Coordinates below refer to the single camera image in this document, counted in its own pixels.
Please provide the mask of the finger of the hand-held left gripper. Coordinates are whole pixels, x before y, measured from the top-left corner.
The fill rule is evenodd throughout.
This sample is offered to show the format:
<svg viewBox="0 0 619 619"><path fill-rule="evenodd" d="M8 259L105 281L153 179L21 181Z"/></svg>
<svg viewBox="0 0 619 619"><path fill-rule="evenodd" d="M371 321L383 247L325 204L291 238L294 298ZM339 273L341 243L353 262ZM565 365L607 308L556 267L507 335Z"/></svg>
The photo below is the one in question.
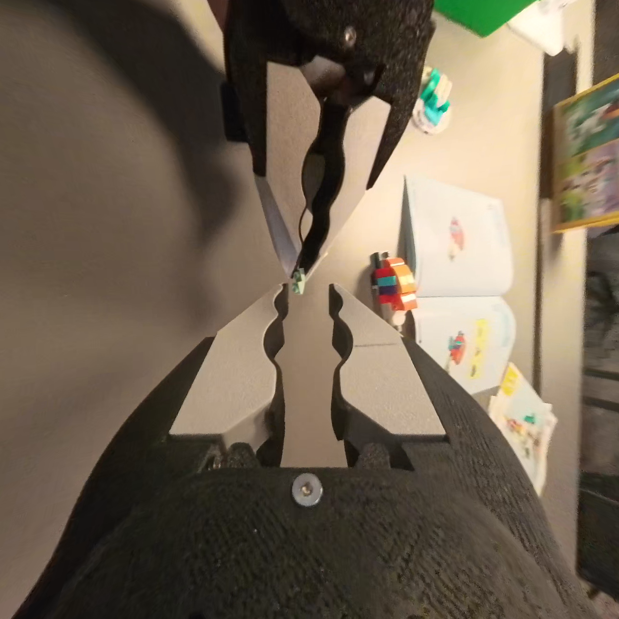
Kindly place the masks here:
<svg viewBox="0 0 619 619"><path fill-rule="evenodd" d="M381 143L389 104L376 97L350 107L327 103L318 134L322 180L310 202L313 216L300 251L311 274L364 197Z"/></svg>
<svg viewBox="0 0 619 619"><path fill-rule="evenodd" d="M301 252L298 225L306 207L303 169L319 129L321 104L297 67L267 63L266 174L255 174L269 235L285 276Z"/></svg>

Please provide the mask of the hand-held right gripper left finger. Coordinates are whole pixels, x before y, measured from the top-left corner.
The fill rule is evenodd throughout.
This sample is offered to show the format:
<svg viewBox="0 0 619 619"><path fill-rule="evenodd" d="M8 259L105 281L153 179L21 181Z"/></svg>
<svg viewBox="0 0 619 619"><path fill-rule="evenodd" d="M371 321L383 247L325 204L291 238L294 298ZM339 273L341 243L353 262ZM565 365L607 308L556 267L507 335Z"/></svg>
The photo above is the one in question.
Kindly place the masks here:
<svg viewBox="0 0 619 619"><path fill-rule="evenodd" d="M217 443L283 442L283 386L276 356L289 308L278 284L218 331L170 435Z"/></svg>

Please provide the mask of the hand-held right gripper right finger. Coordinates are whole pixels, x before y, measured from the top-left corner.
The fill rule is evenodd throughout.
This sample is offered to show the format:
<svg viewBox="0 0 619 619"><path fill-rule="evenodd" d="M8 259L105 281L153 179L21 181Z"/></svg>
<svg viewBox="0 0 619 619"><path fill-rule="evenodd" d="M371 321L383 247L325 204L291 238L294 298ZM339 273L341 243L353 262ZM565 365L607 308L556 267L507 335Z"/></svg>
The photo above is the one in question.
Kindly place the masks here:
<svg viewBox="0 0 619 619"><path fill-rule="evenodd" d="M346 443L439 442L446 432L402 336L347 290L329 286L332 426Z"/></svg>

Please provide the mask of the round white lego base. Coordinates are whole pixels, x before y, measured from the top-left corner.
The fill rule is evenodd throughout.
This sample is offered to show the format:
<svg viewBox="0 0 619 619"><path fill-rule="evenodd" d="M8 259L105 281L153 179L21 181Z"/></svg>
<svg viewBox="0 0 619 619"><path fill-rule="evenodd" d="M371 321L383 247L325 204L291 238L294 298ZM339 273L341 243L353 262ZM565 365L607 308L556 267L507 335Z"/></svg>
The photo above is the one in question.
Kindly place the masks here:
<svg viewBox="0 0 619 619"><path fill-rule="evenodd" d="M453 82L435 67L425 65L419 97L410 122L425 135L438 135L446 130L451 121L451 92Z"/></svg>

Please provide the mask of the orange and red lego model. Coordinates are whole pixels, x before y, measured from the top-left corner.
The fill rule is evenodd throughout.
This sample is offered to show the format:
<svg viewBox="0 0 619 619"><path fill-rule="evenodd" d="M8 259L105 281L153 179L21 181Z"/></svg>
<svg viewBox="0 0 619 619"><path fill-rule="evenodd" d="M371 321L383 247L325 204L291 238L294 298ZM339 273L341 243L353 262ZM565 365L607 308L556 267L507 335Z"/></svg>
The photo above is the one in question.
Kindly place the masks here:
<svg viewBox="0 0 619 619"><path fill-rule="evenodd" d="M418 308L417 284L406 261L389 252L370 256L370 284L376 314L403 334L408 315Z"/></svg>

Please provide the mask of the colourful toy set box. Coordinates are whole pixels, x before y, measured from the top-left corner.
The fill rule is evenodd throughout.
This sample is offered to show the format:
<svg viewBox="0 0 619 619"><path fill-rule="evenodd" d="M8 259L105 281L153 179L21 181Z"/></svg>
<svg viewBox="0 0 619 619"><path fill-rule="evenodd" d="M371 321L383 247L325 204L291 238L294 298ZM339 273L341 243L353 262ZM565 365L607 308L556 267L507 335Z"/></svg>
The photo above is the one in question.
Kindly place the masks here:
<svg viewBox="0 0 619 619"><path fill-rule="evenodd" d="M618 74L553 108L552 232L618 224Z"/></svg>

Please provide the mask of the open instruction booklet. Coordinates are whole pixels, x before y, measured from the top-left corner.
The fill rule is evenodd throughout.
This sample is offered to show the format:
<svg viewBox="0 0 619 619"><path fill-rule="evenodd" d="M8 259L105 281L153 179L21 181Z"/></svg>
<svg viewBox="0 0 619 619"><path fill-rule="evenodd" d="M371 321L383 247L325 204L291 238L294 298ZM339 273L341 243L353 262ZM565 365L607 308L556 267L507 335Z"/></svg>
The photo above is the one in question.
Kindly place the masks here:
<svg viewBox="0 0 619 619"><path fill-rule="evenodd" d="M516 340L503 203L408 175L402 234L417 284L415 342L469 394L496 388Z"/></svg>

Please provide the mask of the closed instruction leaflet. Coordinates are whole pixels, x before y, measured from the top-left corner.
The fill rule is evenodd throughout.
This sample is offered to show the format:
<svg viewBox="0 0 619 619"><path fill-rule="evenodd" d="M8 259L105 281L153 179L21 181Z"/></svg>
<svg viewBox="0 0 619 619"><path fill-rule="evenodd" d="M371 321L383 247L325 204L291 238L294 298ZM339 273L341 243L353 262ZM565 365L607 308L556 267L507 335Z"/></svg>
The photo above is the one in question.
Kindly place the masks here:
<svg viewBox="0 0 619 619"><path fill-rule="evenodd" d="M515 452L540 496L546 483L548 449L557 419L552 405L544 402L513 364L491 396L488 414Z"/></svg>

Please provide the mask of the green plastic bin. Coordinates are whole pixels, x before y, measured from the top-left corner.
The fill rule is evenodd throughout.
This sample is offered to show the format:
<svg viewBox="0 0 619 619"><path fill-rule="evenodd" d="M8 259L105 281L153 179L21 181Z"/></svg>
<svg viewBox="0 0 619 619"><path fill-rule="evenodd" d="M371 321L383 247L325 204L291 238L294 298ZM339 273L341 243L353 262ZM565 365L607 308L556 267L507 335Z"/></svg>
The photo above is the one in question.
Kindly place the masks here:
<svg viewBox="0 0 619 619"><path fill-rule="evenodd" d="M535 1L435 1L435 11L470 32L486 37Z"/></svg>

